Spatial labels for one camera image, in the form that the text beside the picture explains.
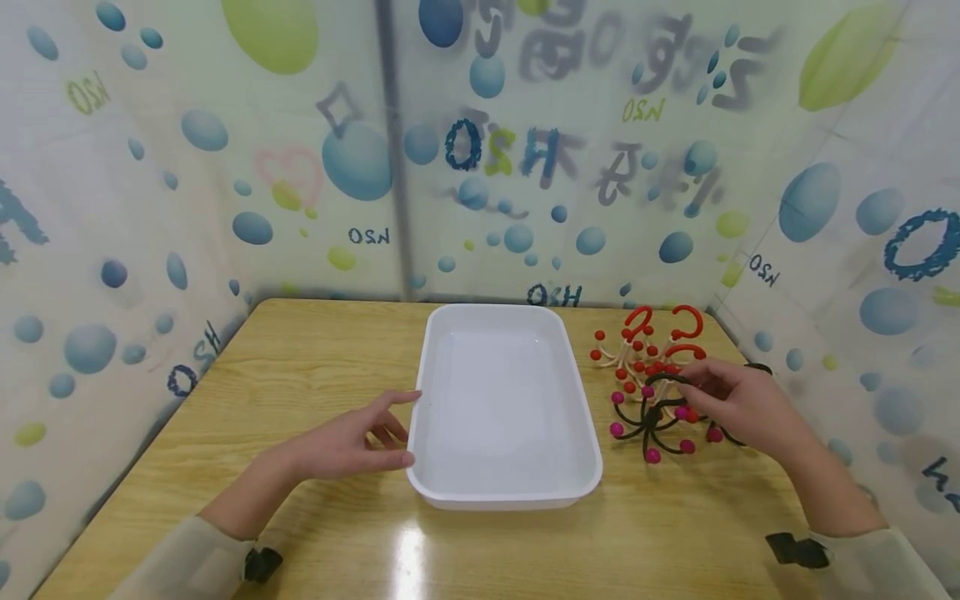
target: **right hand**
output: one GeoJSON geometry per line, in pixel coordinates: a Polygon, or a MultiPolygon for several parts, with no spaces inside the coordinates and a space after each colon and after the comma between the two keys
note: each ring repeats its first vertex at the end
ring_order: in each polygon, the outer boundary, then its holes
{"type": "Polygon", "coordinates": [[[789,463],[820,445],[769,373],[708,358],[688,365],[681,375],[693,384],[679,386],[691,406],[777,462],[789,463]]]}

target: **finger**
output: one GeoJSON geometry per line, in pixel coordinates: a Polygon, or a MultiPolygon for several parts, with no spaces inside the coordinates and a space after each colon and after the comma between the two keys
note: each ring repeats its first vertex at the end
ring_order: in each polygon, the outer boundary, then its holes
{"type": "Polygon", "coordinates": [[[379,415],[380,413],[388,410],[394,404],[406,404],[407,402],[413,402],[420,397],[420,394],[420,391],[398,392],[396,390],[387,390],[378,396],[376,400],[371,402],[370,406],[367,408],[370,410],[371,414],[379,415]]]}
{"type": "Polygon", "coordinates": [[[730,416],[734,408],[727,402],[707,394],[692,385],[679,385],[680,393],[684,395],[690,406],[697,409],[705,415],[710,415],[712,419],[720,421],[723,424],[726,418],[730,416]]]}
{"type": "Polygon", "coordinates": [[[386,427],[387,431],[389,431],[391,435],[406,444],[410,436],[407,434],[406,428],[400,424],[400,421],[394,416],[393,413],[390,411],[384,413],[380,418],[380,424],[386,427]]]}
{"type": "Polygon", "coordinates": [[[390,436],[390,432],[383,425],[376,425],[370,430],[373,436],[377,438],[383,447],[388,450],[396,450],[396,441],[390,436]]]}
{"type": "Polygon", "coordinates": [[[728,363],[718,358],[705,358],[687,365],[680,374],[691,381],[705,381],[712,375],[734,388],[743,381],[744,369],[749,369],[749,367],[728,363]]]}
{"type": "Polygon", "coordinates": [[[375,450],[361,452],[356,459],[356,466],[362,473],[377,473],[383,470],[397,470],[409,468],[414,464],[413,452],[407,450],[375,450]]]}

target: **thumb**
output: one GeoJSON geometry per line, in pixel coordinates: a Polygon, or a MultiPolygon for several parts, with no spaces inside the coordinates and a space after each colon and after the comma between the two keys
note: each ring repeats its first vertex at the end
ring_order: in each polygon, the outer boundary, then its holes
{"type": "Polygon", "coordinates": [[[732,406],[730,404],[711,396],[703,390],[692,385],[678,385],[680,393],[684,395],[690,406],[697,409],[701,414],[710,416],[712,419],[723,422],[730,414],[732,406]]]}
{"type": "Polygon", "coordinates": [[[413,452],[407,450],[368,450],[357,457],[357,466],[362,473],[378,473],[412,467],[413,452]]]}

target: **wooden table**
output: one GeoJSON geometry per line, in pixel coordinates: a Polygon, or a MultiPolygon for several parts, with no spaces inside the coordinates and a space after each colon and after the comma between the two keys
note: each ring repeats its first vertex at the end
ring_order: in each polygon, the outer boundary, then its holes
{"type": "MultiPolygon", "coordinates": [[[[38,600],[101,600],[181,519],[260,450],[388,388],[417,380],[432,304],[268,300],[63,559],[38,600]]],[[[605,472],[568,509],[441,512],[402,471],[300,486],[261,538],[285,563],[239,598],[814,598],[802,569],[779,566],[763,537],[804,530],[780,468],[749,449],[702,444],[647,467],[608,433],[612,370],[589,359],[593,331],[615,336],[623,310],[559,308],[594,416],[605,472]]],[[[680,326],[668,312],[652,325],[680,326]]],[[[705,316],[698,342],[742,357],[705,316]]],[[[409,422],[410,407],[397,411],[409,422]]],[[[673,444],[684,437],[666,436],[673,444]]]]}

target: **left hand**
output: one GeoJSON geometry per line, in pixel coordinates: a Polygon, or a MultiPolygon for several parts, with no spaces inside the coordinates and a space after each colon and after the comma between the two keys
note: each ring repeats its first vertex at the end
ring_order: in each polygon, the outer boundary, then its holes
{"type": "Polygon", "coordinates": [[[390,407],[419,397],[420,392],[384,392],[364,408],[344,413],[287,440],[274,451],[289,459],[301,481],[411,467],[414,455],[400,447],[407,442],[407,430],[390,407]],[[374,448],[368,434],[382,448],[374,448]]]}

